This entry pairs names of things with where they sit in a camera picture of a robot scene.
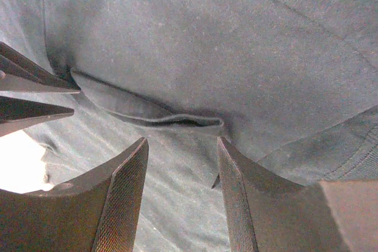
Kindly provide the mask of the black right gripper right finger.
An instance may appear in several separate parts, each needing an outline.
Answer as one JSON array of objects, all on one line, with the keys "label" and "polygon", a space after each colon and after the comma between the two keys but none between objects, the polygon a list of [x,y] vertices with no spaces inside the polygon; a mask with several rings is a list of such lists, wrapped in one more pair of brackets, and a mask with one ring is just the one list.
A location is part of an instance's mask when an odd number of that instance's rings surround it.
[{"label": "black right gripper right finger", "polygon": [[348,251],[319,184],[287,180],[217,140],[232,251]]}]

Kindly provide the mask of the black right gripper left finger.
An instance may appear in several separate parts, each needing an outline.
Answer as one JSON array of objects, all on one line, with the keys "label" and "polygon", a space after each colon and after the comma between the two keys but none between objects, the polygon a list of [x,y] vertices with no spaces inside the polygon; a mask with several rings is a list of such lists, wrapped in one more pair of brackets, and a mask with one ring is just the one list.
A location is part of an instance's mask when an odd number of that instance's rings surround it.
[{"label": "black right gripper left finger", "polygon": [[132,251],[147,164],[140,138],[49,191],[1,191],[1,250]]}]

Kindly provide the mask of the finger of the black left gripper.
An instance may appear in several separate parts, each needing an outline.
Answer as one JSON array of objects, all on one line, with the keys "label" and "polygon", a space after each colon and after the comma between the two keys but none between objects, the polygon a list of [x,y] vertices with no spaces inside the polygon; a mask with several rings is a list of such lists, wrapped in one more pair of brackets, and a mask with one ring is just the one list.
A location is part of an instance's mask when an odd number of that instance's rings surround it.
[{"label": "finger of the black left gripper", "polygon": [[1,137],[72,115],[71,108],[1,96]]},{"label": "finger of the black left gripper", "polygon": [[15,49],[1,42],[2,91],[79,93],[80,88],[50,74]]}]

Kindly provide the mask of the black t-shirt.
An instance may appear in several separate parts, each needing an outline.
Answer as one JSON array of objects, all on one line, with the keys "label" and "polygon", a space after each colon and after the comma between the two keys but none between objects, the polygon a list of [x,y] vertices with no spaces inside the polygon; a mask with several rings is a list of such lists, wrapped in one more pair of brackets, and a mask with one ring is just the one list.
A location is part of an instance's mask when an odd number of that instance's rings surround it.
[{"label": "black t-shirt", "polygon": [[143,136],[135,251],[228,251],[216,138],[302,184],[377,176],[377,0],[1,0],[1,41],[75,81],[28,129],[53,182]]}]

